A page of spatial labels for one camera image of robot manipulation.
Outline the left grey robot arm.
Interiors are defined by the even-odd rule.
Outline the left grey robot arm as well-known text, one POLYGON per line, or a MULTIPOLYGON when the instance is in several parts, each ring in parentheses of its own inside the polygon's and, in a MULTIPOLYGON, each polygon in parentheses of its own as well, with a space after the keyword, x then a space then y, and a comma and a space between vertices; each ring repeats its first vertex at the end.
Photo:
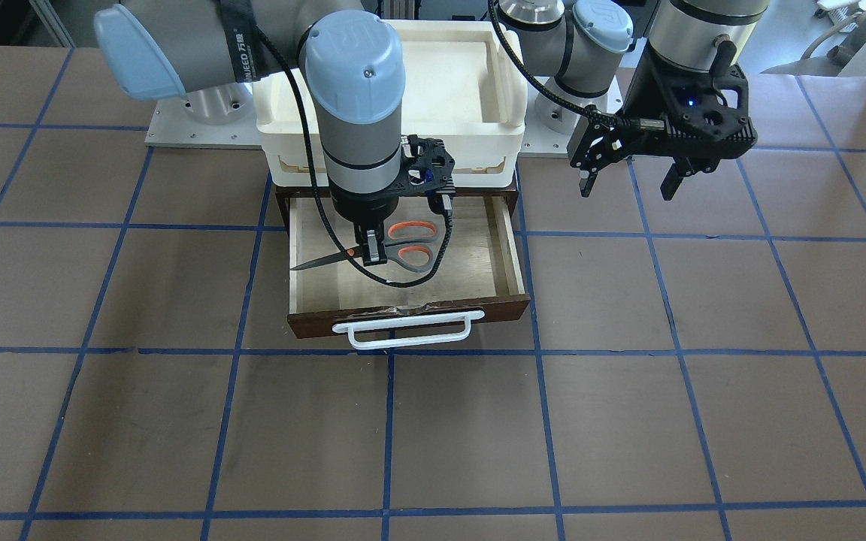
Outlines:
POLYGON ((614 1, 490 1, 487 14, 515 68, 536 90, 528 115, 568 137, 568 163, 590 195, 599 171, 632 156, 671 158, 660 192, 711 174, 755 145, 739 55, 766 1, 660 1, 622 106, 607 99, 635 43, 614 1))

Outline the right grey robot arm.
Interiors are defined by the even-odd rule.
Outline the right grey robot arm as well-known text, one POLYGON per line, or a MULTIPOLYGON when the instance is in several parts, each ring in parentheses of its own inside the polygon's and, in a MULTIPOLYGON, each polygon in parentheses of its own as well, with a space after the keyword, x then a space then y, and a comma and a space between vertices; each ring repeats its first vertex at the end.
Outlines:
POLYGON ((190 97, 230 83, 305 83, 300 119, 316 126, 336 211, 363 263, 385 263, 384 222, 404 174, 407 82, 398 32, 358 1, 120 1, 94 34, 118 85, 138 101, 190 97))

